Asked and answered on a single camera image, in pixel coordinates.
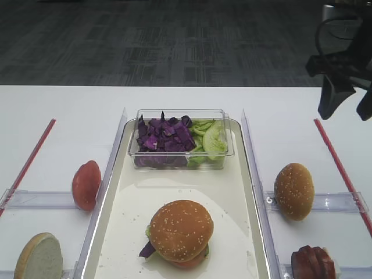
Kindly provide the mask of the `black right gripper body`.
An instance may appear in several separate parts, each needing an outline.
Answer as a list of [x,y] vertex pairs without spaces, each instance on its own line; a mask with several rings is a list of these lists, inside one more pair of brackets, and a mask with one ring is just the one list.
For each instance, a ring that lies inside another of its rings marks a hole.
[[305,69],[309,76],[323,74],[347,81],[355,87],[371,86],[371,69],[347,51],[310,56]]

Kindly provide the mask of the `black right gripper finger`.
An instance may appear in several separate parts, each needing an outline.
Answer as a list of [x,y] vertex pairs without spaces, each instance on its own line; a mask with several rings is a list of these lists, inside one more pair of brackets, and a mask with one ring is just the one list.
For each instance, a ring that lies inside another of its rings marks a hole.
[[367,121],[372,117],[372,89],[371,87],[366,91],[364,97],[359,102],[356,111],[363,121]]
[[336,75],[325,74],[318,106],[318,113],[321,118],[323,120],[329,119],[339,105],[355,92],[350,82]]

